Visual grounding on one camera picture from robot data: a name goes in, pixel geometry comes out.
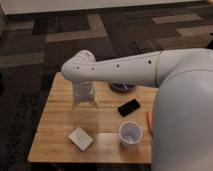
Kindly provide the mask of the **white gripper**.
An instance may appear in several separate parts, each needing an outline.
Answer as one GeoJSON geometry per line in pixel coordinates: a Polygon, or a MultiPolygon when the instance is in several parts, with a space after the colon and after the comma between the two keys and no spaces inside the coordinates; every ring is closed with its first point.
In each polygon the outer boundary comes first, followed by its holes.
{"type": "Polygon", "coordinates": [[[99,108],[95,100],[95,88],[91,81],[73,83],[73,103],[72,109],[74,110],[80,102],[88,102],[96,108],[99,108]]]}

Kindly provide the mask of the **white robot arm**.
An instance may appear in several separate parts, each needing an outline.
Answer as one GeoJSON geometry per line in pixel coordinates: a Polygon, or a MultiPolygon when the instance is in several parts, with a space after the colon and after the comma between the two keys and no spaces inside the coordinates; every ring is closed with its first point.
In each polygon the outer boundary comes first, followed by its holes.
{"type": "Polygon", "coordinates": [[[81,50],[65,79],[155,87],[152,171],[213,171],[213,50],[162,50],[97,61],[81,50]]]}

